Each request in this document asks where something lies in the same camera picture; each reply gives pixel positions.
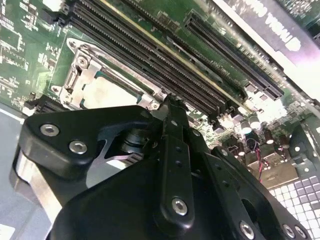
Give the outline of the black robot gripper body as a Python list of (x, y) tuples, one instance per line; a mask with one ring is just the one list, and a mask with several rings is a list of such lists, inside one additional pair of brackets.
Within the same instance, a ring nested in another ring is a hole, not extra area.
[[(169, 240), (155, 222), (161, 177), (181, 189), (186, 167), (175, 161), (164, 170), (157, 160), (144, 160), (93, 186), (70, 200), (52, 227), (52, 240)], [(232, 240), (222, 209), (206, 183), (193, 176), (195, 220), (179, 240)]]

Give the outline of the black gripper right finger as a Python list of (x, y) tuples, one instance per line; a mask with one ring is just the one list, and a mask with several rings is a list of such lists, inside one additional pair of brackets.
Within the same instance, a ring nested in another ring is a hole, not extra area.
[(223, 147), (209, 149), (177, 103), (180, 240), (308, 240), (306, 228)]

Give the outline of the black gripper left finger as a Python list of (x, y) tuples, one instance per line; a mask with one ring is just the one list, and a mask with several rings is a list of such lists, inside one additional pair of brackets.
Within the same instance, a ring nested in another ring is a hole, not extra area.
[[(128, 145), (130, 152), (142, 153), (134, 164), (157, 160), (164, 170), (172, 167), (180, 142), (178, 101), (167, 97), (158, 110), (160, 118), (137, 105), (30, 116), (20, 133), (15, 171), (31, 186), (54, 225), (70, 200), (99, 184), (86, 184), (98, 157), (127, 154)], [(165, 233), (178, 233), (178, 187), (170, 186), (166, 174), (160, 182), (155, 223)]]

